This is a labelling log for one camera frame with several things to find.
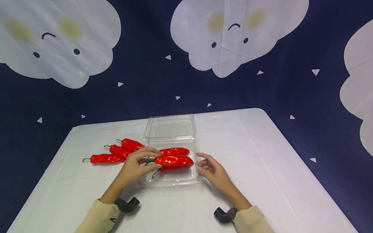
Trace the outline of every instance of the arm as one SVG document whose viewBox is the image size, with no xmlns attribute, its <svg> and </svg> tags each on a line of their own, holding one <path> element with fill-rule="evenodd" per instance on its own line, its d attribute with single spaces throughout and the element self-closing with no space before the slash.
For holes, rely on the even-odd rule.
<svg viewBox="0 0 373 233">
<path fill-rule="evenodd" d="M 93 202 L 87 216 L 77 228 L 75 233 L 107 233 L 109 232 L 119 216 L 118 206 L 115 202 L 119 199 L 123 190 L 143 175 L 160 168 L 161 165 L 153 164 L 141 167 L 142 163 L 151 162 L 154 159 L 144 158 L 159 157 L 161 153 L 154 148 L 144 147 L 129 154 L 122 169 L 111 183 L 104 195 Z"/>
<path fill-rule="evenodd" d="M 237 209 L 233 222 L 239 233 L 274 233 L 264 219 L 257 206 L 252 206 L 245 196 L 237 189 L 229 178 L 223 166 L 212 156 L 197 153 L 203 157 L 197 167 L 198 172 L 204 176 L 232 205 Z"/>
</svg>

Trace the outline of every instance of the wrist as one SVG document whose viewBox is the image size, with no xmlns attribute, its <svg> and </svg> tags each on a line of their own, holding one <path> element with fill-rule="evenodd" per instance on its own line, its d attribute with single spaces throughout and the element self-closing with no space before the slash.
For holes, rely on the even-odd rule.
<svg viewBox="0 0 373 233">
<path fill-rule="evenodd" d="M 111 185 L 107 188 L 105 193 L 100 198 L 100 201 L 104 204 L 115 204 L 116 201 L 119 199 L 120 195 L 122 194 L 125 186 L 120 185 L 115 180 L 111 183 Z"/>
<path fill-rule="evenodd" d="M 236 187 L 228 194 L 227 198 L 237 211 L 246 210 L 252 207 L 251 203 Z"/>
</svg>

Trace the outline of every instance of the beige sleeve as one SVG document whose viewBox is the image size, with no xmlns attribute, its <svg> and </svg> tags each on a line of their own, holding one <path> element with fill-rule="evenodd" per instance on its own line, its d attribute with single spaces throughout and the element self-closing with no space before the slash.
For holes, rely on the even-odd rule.
<svg viewBox="0 0 373 233">
<path fill-rule="evenodd" d="M 103 204 L 95 200 L 75 233 L 108 233 L 118 219 L 119 213 L 117 205 Z"/>
<path fill-rule="evenodd" d="M 257 206 L 238 211 L 233 222 L 239 233 L 275 233 Z"/>
</svg>

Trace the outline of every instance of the black wrist strap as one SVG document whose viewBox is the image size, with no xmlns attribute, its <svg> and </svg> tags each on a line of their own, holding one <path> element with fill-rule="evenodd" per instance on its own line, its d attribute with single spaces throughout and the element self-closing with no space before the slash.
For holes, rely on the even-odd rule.
<svg viewBox="0 0 373 233">
<path fill-rule="evenodd" d="M 118 199 L 115 203 L 117 206 L 118 206 L 118 209 L 121 211 L 121 212 L 124 212 L 124 213 L 131 213 L 131 212 L 134 212 L 135 209 L 139 206 L 140 204 L 140 201 L 133 197 L 128 203 L 125 202 L 123 199 Z"/>
<path fill-rule="evenodd" d="M 214 216 L 221 223 L 229 223 L 233 221 L 236 217 L 237 210 L 236 208 L 231 208 L 228 212 L 224 212 L 220 207 L 217 208 L 214 212 Z"/>
</svg>

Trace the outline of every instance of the clear plastic container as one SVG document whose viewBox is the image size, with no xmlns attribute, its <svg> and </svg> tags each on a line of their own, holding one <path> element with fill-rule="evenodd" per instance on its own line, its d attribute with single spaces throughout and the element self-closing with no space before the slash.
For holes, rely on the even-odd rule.
<svg viewBox="0 0 373 233">
<path fill-rule="evenodd" d="M 149 117 L 144 137 L 147 140 L 167 141 L 195 138 L 193 114 Z"/>
<path fill-rule="evenodd" d="M 196 155 L 198 142 L 192 114 L 150 117 L 144 137 L 146 138 L 145 146 L 157 150 L 172 147 L 188 149 L 187 156 L 193 160 L 194 164 L 188 168 L 167 173 L 159 171 L 154 178 L 152 176 L 155 172 L 151 172 L 136 182 L 136 186 L 163 187 L 197 183 L 202 180 L 197 172 L 200 158 Z"/>
</svg>

